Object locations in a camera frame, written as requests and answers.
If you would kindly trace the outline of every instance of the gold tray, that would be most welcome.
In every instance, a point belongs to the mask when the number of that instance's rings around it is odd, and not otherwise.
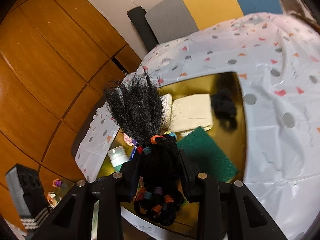
[[[217,119],[213,113],[213,127],[206,132],[237,167],[239,173],[233,180],[243,180],[247,139],[242,94],[236,73],[219,73],[180,81],[159,88],[159,93],[160,95],[170,93],[172,99],[176,100],[193,94],[210,93],[212,95],[223,88],[229,89],[231,98],[236,105],[236,125],[230,125],[228,122]],[[121,132],[118,132],[116,135],[110,149],[117,146],[123,146],[127,155],[130,156],[133,147],[128,146],[124,142]],[[111,165],[110,159],[105,158],[98,178],[108,176],[113,172],[115,172],[115,170]],[[132,203],[121,204],[130,212],[135,213]],[[184,236],[196,238],[198,207],[198,203],[188,203],[177,212],[177,218],[174,224],[163,228]]]

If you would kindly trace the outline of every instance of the purple gem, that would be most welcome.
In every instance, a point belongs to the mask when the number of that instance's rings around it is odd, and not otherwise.
[[[56,185],[56,187],[61,187],[62,181],[61,180],[57,180],[57,181],[54,182],[54,184]]]
[[[134,146],[138,146],[139,145],[138,142],[135,139],[132,139],[131,142],[133,143]]]

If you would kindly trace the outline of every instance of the braided hair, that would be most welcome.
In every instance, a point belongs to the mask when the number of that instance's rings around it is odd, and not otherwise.
[[[176,183],[177,140],[169,134],[155,137],[165,128],[163,104],[156,86],[144,72],[142,76],[135,74],[127,83],[107,86],[104,96],[115,122],[140,147],[138,169],[144,186],[134,201],[136,214],[163,226],[172,225],[185,198]]]

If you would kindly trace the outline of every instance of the green cloth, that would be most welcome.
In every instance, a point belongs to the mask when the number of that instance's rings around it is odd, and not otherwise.
[[[201,127],[178,141],[177,145],[179,149],[184,149],[189,161],[196,163],[201,172],[213,176],[217,181],[228,182],[238,173],[233,163]]]

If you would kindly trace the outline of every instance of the white tablecloth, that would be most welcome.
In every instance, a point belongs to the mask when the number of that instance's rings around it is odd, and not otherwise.
[[[320,210],[320,37],[293,17],[251,14],[154,48],[143,69],[164,86],[234,71],[244,95],[244,182],[289,240]],[[118,127],[97,109],[76,162],[94,181]]]

